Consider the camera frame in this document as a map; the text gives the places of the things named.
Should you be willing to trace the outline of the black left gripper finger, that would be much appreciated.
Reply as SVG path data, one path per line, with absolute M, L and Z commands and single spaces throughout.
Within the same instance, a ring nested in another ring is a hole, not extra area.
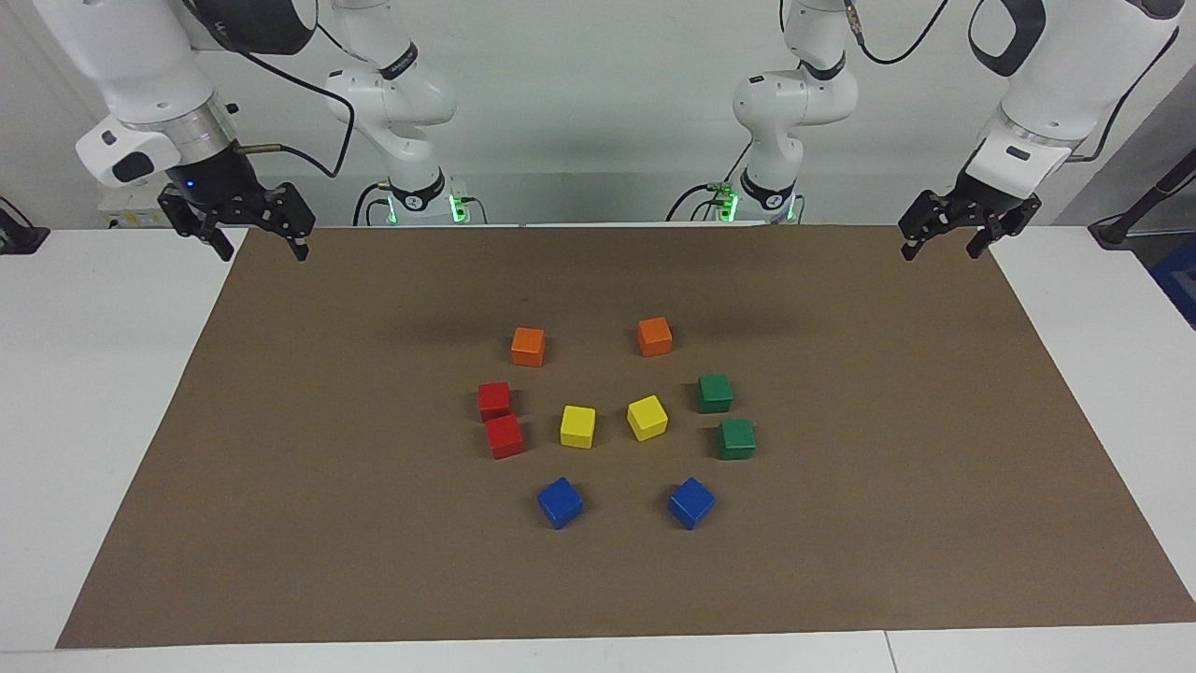
M 956 230 L 953 196 L 954 192 L 936 194 L 926 189 L 898 219 L 903 235 L 902 256 L 908 263 L 915 259 L 927 241 Z
M 965 247 L 970 259 L 978 259 L 987 247 L 991 246 L 991 243 L 1000 241 L 1005 235 L 1019 235 L 1029 226 L 1041 206 L 1042 201 L 1038 194 L 1031 194 L 1015 208 L 1005 212 L 1003 216 L 1000 216 L 995 209 L 977 206 L 975 214 L 980 218 L 981 224 Z

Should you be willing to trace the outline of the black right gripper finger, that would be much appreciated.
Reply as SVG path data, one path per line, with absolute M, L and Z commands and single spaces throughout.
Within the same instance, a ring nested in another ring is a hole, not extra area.
M 224 263 L 234 257 L 234 244 L 212 218 L 201 219 L 176 186 L 165 186 L 157 197 L 159 208 L 177 235 L 193 237 L 213 249 Z
M 286 181 L 273 189 L 257 189 L 248 198 L 248 209 L 254 226 L 282 238 L 299 263 L 307 259 L 306 239 L 316 216 L 293 183 Z

